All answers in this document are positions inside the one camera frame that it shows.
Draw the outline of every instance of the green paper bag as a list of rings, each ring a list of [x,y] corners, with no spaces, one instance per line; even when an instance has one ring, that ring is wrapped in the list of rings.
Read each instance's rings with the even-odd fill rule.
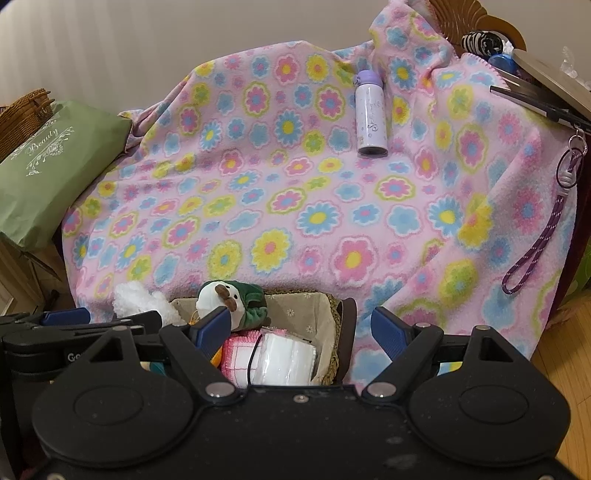
[[[0,163],[0,233],[25,251],[45,248],[66,211],[125,149],[131,120],[82,103],[54,115]]]

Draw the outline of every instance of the keychain ring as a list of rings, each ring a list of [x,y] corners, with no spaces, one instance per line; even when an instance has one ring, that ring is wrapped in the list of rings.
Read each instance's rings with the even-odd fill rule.
[[[578,147],[574,147],[571,148],[571,146],[569,145],[569,150],[567,150],[566,152],[564,152],[564,154],[562,155],[562,157],[560,157],[560,161],[558,162],[558,165],[556,167],[556,183],[558,183],[558,185],[565,189],[571,189],[573,188],[578,182],[579,182],[579,173],[580,173],[580,169],[583,166],[583,163],[581,162],[579,164],[579,167],[577,168],[576,172],[574,173],[574,183],[572,185],[565,185],[560,181],[560,178],[558,177],[558,173],[560,171],[560,166],[562,165],[562,162],[564,161],[564,159],[566,158],[566,155],[568,155],[569,153],[571,155],[575,155],[575,152],[577,152],[578,155],[581,155],[581,158],[583,158],[583,152],[581,152],[581,150]]]
[[[585,156],[588,152],[587,142],[585,140],[585,137],[583,135],[579,134],[578,132],[576,135],[573,135],[572,137],[570,137],[569,138],[569,150],[570,151],[574,151],[574,149],[575,149],[575,147],[573,147],[573,145],[572,145],[573,140],[580,140],[581,141],[581,143],[583,144],[583,151],[581,152],[581,150],[579,148],[577,148],[577,150],[579,150],[582,153],[582,155]]]

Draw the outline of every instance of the metal screw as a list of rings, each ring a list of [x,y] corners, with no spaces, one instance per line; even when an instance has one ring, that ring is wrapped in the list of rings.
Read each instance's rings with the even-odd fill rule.
[[[229,397],[235,391],[234,385],[228,382],[214,382],[205,387],[205,392],[214,398]]]
[[[368,386],[368,393],[377,398],[391,397],[396,393],[396,387],[388,382],[376,382]]]
[[[295,403],[306,403],[309,399],[310,399],[310,397],[308,397],[307,395],[296,395],[294,397],[294,402]]]

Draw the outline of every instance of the black cable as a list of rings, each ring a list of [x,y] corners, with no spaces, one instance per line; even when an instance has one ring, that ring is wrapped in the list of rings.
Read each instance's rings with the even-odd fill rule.
[[[261,343],[262,334],[259,338],[256,339],[255,346],[252,348],[251,359],[248,361],[248,368],[246,369],[246,380],[248,381],[248,386],[250,387],[251,384],[251,366],[252,366],[252,359],[255,358],[256,348],[258,344]]]

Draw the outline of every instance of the pink floral fleece blanket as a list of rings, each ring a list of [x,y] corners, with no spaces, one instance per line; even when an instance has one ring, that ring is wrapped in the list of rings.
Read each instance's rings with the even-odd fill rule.
[[[357,385],[388,363],[369,328],[382,304],[449,333],[492,325],[531,355],[575,192],[524,288],[507,296],[501,278],[549,218],[571,132],[491,95],[504,81],[475,56],[457,58],[437,28],[422,1],[392,0],[368,43],[230,55],[124,112],[128,153],[63,222],[77,304],[109,320],[113,286],[129,280],[169,299],[218,278],[351,296]],[[353,104],[353,74],[369,67],[385,80],[389,126],[390,154],[374,160],[356,153]]]

